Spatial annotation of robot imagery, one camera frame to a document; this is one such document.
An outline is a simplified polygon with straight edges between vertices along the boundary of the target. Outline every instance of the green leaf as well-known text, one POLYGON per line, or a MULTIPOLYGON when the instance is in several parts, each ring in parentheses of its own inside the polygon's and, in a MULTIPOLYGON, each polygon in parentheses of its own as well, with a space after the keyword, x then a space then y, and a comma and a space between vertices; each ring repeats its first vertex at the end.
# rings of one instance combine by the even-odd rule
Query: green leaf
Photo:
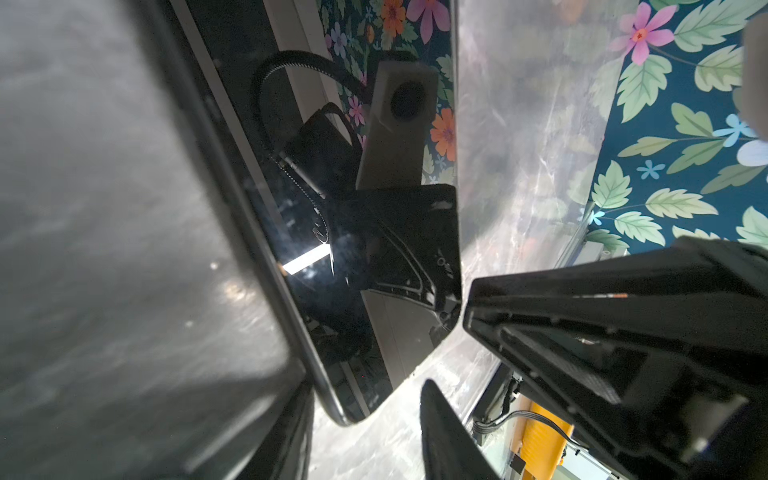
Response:
POLYGON ((416 30, 414 30, 413 28, 413 23, 409 22, 408 20, 403 21, 402 35, 400 36, 402 36, 402 39, 407 41, 408 43, 411 43, 412 41, 416 40, 419 37, 416 34, 416 30))
POLYGON ((671 71, 670 61, 660 55, 649 55, 642 65, 627 65, 619 77, 621 83, 617 91, 619 98, 616 105, 624 106, 621 123, 635 118, 646 105, 654 104, 659 89, 667 88, 667 77, 664 75, 671 71))
POLYGON ((453 185, 456 179, 456 169, 454 167, 447 167, 440 172, 437 176, 437 183, 453 185))
POLYGON ((736 45, 723 47, 704 58, 696 66, 694 80, 702 91, 712 87, 720 91, 731 91, 734 85, 741 85, 741 65, 744 62, 744 47, 736 45))
POLYGON ((606 250, 613 252, 617 248, 629 248, 629 244, 624 242, 620 236, 611 233, 608 230, 592 230, 585 237, 587 242, 602 243, 606 250))
POLYGON ((688 5, 690 3, 700 2, 701 0, 650 0, 650 6, 656 10, 661 10, 670 5, 688 5))
POLYGON ((741 88, 734 88, 730 96, 733 100, 733 106, 737 111, 741 112, 741 88))
POLYGON ((592 183, 594 168, 598 161, 590 162, 586 167, 578 170, 568 182, 568 198, 577 204, 584 205, 589 200, 589 184, 592 183))
POLYGON ((621 58, 611 60, 598 68, 594 73, 594 80, 589 87, 589 95, 592 97, 592 106, 598 109, 600 116, 608 119, 611 113, 611 105, 614 103, 616 85, 621 73, 621 58))
POLYGON ((323 20, 323 33, 327 33, 330 24, 330 19, 328 18, 328 8, 323 7, 320 10, 320 17, 323 20))
POLYGON ((640 212, 627 212, 619 215, 614 220, 614 225, 618 233, 627 237, 637 239, 645 243, 646 240, 658 243, 662 247, 667 244, 664 235, 661 234, 661 225, 653 221, 653 218, 646 217, 640 212))
POLYGON ((611 165, 605 171, 605 175, 598 175, 598 182, 594 184, 592 200, 598 207, 609 209, 618 208, 629 200, 627 196, 632 191, 629 188, 629 175, 624 176, 621 166, 611 160, 611 165))
POLYGON ((440 71, 445 75, 445 79, 453 83, 453 60, 450 55, 438 57, 437 64, 440 65, 440 71))
POLYGON ((739 241, 768 249, 768 218, 755 210, 755 207, 749 207, 744 211, 741 221, 743 227, 736 227, 736 232, 741 235, 739 241))
POLYGON ((437 76, 437 98, 448 101, 448 97, 445 96, 445 82, 440 74, 437 76))
POLYGON ((693 218, 694 215, 717 215, 717 208, 701 200, 699 194, 688 194, 687 190, 672 190, 662 188, 656 190, 645 207, 657 217, 693 218))
POLYGON ((725 167, 723 170, 717 172, 717 177, 704 185, 704 188, 701 189, 701 193, 706 195, 722 190, 725 187, 741 187, 754 177, 757 177, 765 167, 765 165, 762 167, 745 167, 742 164, 725 167))
POLYGON ((690 230, 685 230, 684 228, 680 228, 677 225, 672 226, 672 234, 674 235, 675 238, 695 237, 695 238, 703 238, 705 240, 720 239, 720 237, 718 237, 714 233, 707 233, 704 230, 701 230, 700 228, 697 228, 696 231, 692 232, 690 230))
POLYGON ((746 20, 766 4, 768 0, 713 0, 683 18, 675 28, 674 41, 680 50, 690 52, 717 45, 725 41, 723 35, 744 28, 746 20))
POLYGON ((662 137, 641 137, 637 139, 637 143, 630 145, 619 152, 619 157, 633 157, 635 155, 642 155, 647 157, 653 155, 656 152, 662 150, 665 147, 669 147, 677 140, 673 138, 662 137))
POLYGON ((387 31, 382 31, 382 50, 392 49, 392 36, 387 31))
POLYGON ((398 46, 395 47, 395 50, 397 50, 397 51, 407 51, 408 53, 413 55, 414 58, 418 58, 419 57, 419 53, 416 51, 416 47, 414 47, 412 44, 409 44, 409 43, 405 43, 403 45, 398 45, 398 46))
POLYGON ((712 121, 705 112, 693 110, 683 104, 672 104, 672 116, 677 121, 675 127, 677 131, 684 135, 693 135, 694 137, 711 137, 712 121))
POLYGON ((424 171, 431 175, 435 171, 435 161, 432 159, 432 154, 429 153, 429 147, 424 145, 424 161, 422 162, 422 168, 424 171))
POLYGON ((667 168, 667 174, 676 174, 691 165, 704 165, 723 149, 725 140, 705 141, 685 147, 683 154, 667 168))
POLYGON ((357 38, 353 38, 349 41, 349 44, 352 46, 352 48, 357 51, 360 54, 365 54, 365 52, 362 49, 362 46, 360 45, 360 40, 357 38))
POLYGON ((352 73, 355 78, 362 77, 360 66, 357 65, 357 60, 352 58, 352 55, 349 56, 349 66, 351 67, 350 73, 352 73))

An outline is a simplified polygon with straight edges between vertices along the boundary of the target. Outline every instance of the black cable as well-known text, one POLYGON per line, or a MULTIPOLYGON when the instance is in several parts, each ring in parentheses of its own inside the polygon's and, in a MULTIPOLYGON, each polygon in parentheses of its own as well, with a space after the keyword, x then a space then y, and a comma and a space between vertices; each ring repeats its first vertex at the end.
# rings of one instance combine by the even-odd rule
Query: black cable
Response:
POLYGON ((270 154, 274 152, 274 145, 261 116, 261 89, 271 74, 285 67, 302 67, 318 71, 339 82, 344 88, 356 95, 362 103, 369 104, 371 101, 366 86, 333 61, 308 51, 285 50, 277 52, 259 65, 253 73, 251 82, 251 110, 264 148, 270 154))
POLYGON ((341 123, 344 124, 344 128, 346 128, 346 133, 349 134, 349 139, 352 141, 352 149, 355 154, 355 159, 360 162, 360 158, 362 157, 362 144, 360 143, 360 139, 357 137, 355 128, 351 123, 347 121, 346 117, 344 116, 344 112, 341 110, 341 108, 339 108, 339 105, 330 101, 325 104, 323 108, 320 108, 320 113, 336 115, 339 120, 341 120, 341 123))
POLYGON ((509 383, 507 383, 507 389, 504 393, 504 400, 502 400, 502 413, 496 417, 493 420, 488 420, 487 422, 481 422, 483 425, 490 425, 495 422, 497 422, 499 419, 501 419, 504 415, 507 415, 509 413, 509 406, 512 404, 512 396, 515 394, 515 392, 518 390, 520 386, 520 382, 515 380, 514 377, 510 377, 509 383))
POLYGON ((561 429, 558 424, 553 422, 551 419, 548 419, 547 417, 540 415, 536 412, 529 412, 527 410, 517 410, 514 412, 510 412, 507 415, 502 415, 501 417, 498 417, 497 419, 491 420, 490 422, 477 422, 475 421, 475 424, 472 426, 472 430, 475 431, 475 433, 479 433, 482 435, 493 433, 506 422, 507 420, 514 418, 514 417, 522 417, 524 419, 528 420, 534 420, 536 422, 540 422, 545 424, 546 426, 550 427, 551 429, 555 430, 561 437, 563 437, 567 442, 577 446, 580 449, 586 449, 587 447, 576 442, 575 440, 571 439, 571 437, 568 436, 567 433, 561 429))
MULTIPOLYGON (((363 85, 360 80, 352 76, 352 74, 350 74, 348 71, 336 65, 333 63, 333 61, 308 51, 280 51, 262 62, 261 65, 259 65, 256 71, 253 73, 253 80, 251 82, 251 110, 253 112, 253 119, 256 122, 257 132, 261 137, 261 142, 269 154, 270 159, 275 162, 275 164, 277 164, 281 171, 299 188, 299 190, 301 190, 301 192, 304 194, 304 197, 306 197, 312 204, 312 207, 319 216, 320 221, 323 223, 323 229, 325 230, 323 233, 320 233, 317 229, 315 229, 315 236, 321 242, 327 243, 330 239, 330 230, 320 205, 318 205, 317 202, 309 195, 309 193, 304 190, 299 181, 288 171, 288 168, 286 168, 284 162, 281 161, 275 154, 274 144, 272 143, 269 131, 266 129, 264 119, 261 115, 261 89, 264 85, 264 82, 271 74, 285 67, 309 68, 311 70, 328 75, 333 80, 339 82, 343 87, 349 89, 353 94, 359 97, 363 103, 370 103, 370 95, 366 90, 365 85, 363 85)), ((341 109, 336 107, 335 110, 330 109, 329 113, 339 115, 347 130, 354 132, 354 130, 352 130, 352 125, 349 124, 349 122, 347 122, 344 118, 341 109)), ((353 148, 355 148, 356 154, 362 153, 362 146, 360 146, 356 135, 350 133, 350 136, 352 137, 353 148)))

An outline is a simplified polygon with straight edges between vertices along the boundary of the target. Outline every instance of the floral wallpaper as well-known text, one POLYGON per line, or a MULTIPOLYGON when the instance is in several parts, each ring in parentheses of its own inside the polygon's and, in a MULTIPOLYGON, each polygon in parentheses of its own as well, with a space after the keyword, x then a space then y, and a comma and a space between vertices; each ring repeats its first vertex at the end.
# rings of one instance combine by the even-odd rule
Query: floral wallpaper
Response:
MULTIPOLYGON (((455 184, 451 21, 447 0, 319 0, 326 47, 364 84, 375 50, 402 50, 439 74, 435 120, 424 147, 422 183, 455 184)), ((365 147, 368 127, 359 99, 339 88, 344 110, 365 147)))
POLYGON ((619 21, 625 55, 588 240, 639 253, 689 235, 768 248, 768 143, 740 116, 747 20, 768 0, 650 0, 619 21))

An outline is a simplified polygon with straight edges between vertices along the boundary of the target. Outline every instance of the reflective surface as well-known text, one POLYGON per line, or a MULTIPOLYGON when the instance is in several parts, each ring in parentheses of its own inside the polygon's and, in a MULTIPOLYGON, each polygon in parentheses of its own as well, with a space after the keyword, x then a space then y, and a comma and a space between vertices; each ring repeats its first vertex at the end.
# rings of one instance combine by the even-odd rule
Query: reflective surface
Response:
MULTIPOLYGON (((350 145, 333 123, 345 118, 341 110, 330 104, 302 124, 282 77, 260 77, 261 71, 271 71, 263 66, 272 59, 267 61, 262 51, 243 48, 250 54, 243 55, 231 48, 246 43, 257 48, 248 32, 250 22, 265 20, 258 8, 243 10, 237 3, 213 8, 197 1, 188 5, 195 25, 184 23, 184 33, 191 38, 196 34, 191 29, 199 30, 204 45, 194 54, 201 65, 203 57, 212 57, 215 72, 205 75, 216 105, 225 118, 227 105, 232 105, 237 115, 227 119, 227 126, 244 131, 258 159, 249 165, 258 169, 256 180, 245 174, 242 185, 296 306, 291 320, 302 334, 306 330, 325 369, 315 380, 333 387, 338 400, 326 399, 326 406, 338 406, 340 411, 332 413, 337 421, 360 421, 443 341, 461 311, 455 188, 419 185, 427 129, 413 124, 426 126, 433 119, 435 73, 404 63, 400 69, 379 71, 378 83, 372 75, 370 84, 383 99, 376 114, 382 127, 371 128, 365 150, 369 156, 361 163, 357 135, 350 135, 350 145), (218 81, 214 75, 220 78, 221 95, 213 86, 218 81), (400 78, 422 77, 433 82, 431 101, 419 104, 407 118, 390 118, 396 108, 384 92, 394 91, 400 78), (266 140, 258 134, 255 102, 272 107, 261 114, 270 121, 266 140), (415 137, 415 147, 406 150, 403 145, 409 142, 387 136, 394 135, 388 133, 393 128, 411 135, 421 131, 424 137, 415 137), (402 148, 392 148, 393 143, 402 148), (267 144, 276 146, 274 155, 264 150, 267 144), (361 184, 366 189, 356 190, 361 184)), ((374 111, 376 105, 367 115, 368 124, 374 123, 374 111)))
POLYGON ((5 477, 223 478, 304 376, 144 35, 0 7, 5 477))
MULTIPOLYGON (((618 35, 618 17, 636 6, 631 0, 456 5, 465 289, 478 276, 552 268, 577 230, 621 66, 604 46, 618 35)), ((466 420, 496 363, 457 329, 359 425, 342 429, 318 409, 310 478, 422 478, 424 381, 434 379, 466 420)))

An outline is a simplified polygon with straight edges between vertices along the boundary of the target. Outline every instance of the pink flower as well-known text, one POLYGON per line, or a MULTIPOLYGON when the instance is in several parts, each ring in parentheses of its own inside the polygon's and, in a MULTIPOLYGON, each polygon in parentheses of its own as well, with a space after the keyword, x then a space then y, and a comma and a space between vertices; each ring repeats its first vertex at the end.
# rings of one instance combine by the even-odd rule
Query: pink flower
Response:
POLYGON ((440 0, 411 0, 406 12, 407 19, 415 22, 419 20, 422 13, 424 18, 422 18, 421 33, 425 45, 432 37, 432 17, 435 17, 435 23, 440 30, 451 29, 451 14, 448 7, 440 3, 440 0))
POLYGON ((634 48, 632 62, 642 65, 648 58, 649 43, 654 47, 660 47, 674 40, 674 34, 671 30, 657 30, 657 28, 670 21, 676 10, 676 5, 664 7, 649 22, 650 5, 647 3, 639 4, 635 15, 624 15, 619 21, 619 29, 629 35, 616 38, 608 45, 608 48, 613 51, 626 48, 624 55, 634 48))
POLYGON ((349 98, 349 116, 355 120, 355 124, 358 126, 366 124, 366 119, 362 115, 362 104, 357 97, 349 98))

